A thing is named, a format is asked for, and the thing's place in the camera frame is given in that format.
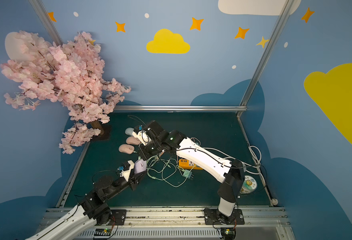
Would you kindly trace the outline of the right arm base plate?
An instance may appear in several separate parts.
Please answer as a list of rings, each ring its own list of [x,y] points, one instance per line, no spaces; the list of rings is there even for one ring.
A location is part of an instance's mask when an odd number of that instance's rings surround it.
[[[228,217],[219,212],[218,209],[205,208],[204,220],[206,225],[244,225],[245,219],[240,209],[234,209]]]

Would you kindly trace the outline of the teal charger with green cable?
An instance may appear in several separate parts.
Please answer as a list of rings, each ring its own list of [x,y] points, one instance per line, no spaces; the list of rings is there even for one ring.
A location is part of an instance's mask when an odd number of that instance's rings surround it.
[[[194,177],[194,175],[193,175],[192,171],[184,170],[183,177],[186,179],[192,179]]]

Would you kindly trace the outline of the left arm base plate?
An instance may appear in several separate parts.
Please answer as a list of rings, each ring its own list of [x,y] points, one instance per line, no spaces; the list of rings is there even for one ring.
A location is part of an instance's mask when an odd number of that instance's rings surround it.
[[[110,209],[97,217],[97,224],[106,226],[122,226],[125,223],[126,215],[127,210],[125,209]]]

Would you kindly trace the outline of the lilac wireless mouse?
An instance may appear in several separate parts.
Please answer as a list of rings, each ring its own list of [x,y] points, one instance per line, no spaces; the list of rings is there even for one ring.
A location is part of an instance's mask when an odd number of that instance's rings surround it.
[[[146,170],[147,170],[147,161],[140,159],[135,162],[135,166],[134,166],[135,174],[140,174],[142,172],[145,172]]]

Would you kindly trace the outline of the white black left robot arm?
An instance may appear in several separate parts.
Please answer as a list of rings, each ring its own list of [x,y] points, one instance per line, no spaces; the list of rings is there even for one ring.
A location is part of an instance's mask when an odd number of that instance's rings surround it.
[[[114,180],[112,176],[102,176],[94,183],[93,189],[67,214],[29,239],[72,240],[91,227],[106,224],[112,218],[108,201],[126,188],[135,190],[146,174],[146,170],[140,173],[130,170],[127,179],[120,177]]]

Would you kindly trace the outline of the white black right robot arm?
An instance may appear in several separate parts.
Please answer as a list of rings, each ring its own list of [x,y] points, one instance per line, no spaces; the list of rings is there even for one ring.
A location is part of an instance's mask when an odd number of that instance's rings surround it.
[[[245,181],[246,167],[240,160],[221,158],[198,146],[191,138],[177,130],[167,132],[156,121],[135,127],[132,135],[140,140],[139,156],[145,161],[160,153],[175,154],[212,175],[221,183],[218,189],[219,215],[225,217],[232,215]]]

